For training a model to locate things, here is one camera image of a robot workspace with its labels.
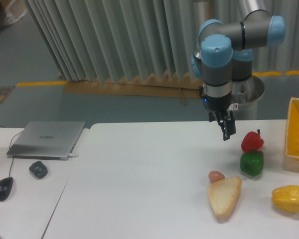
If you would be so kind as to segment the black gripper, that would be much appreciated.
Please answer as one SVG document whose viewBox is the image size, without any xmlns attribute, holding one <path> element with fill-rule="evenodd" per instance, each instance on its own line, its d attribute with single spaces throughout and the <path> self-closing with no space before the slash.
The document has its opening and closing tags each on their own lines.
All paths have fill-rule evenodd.
<svg viewBox="0 0 299 239">
<path fill-rule="evenodd" d="M 221 127 L 223 140 L 229 140 L 236 133 L 233 112 L 238 111 L 238 103 L 232 102 L 230 86 L 203 84 L 198 91 L 203 100 L 203 107 L 209 115 L 209 122 L 215 121 L 215 116 L 218 116 L 218 125 Z"/>
</svg>

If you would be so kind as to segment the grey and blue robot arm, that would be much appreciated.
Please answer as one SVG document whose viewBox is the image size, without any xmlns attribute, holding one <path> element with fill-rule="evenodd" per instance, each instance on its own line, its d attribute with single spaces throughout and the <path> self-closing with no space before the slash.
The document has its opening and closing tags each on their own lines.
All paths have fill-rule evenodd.
<svg viewBox="0 0 299 239">
<path fill-rule="evenodd" d="M 264 94 L 264 83 L 252 75 L 253 49 L 281 44 L 286 35 L 282 16 L 271 15 L 263 0 L 240 0 L 243 21 L 204 22 L 198 32 L 198 49 L 191 57 L 196 77 L 202 79 L 199 97 L 228 140 L 235 134 L 235 117 L 250 117 Z"/>
</svg>

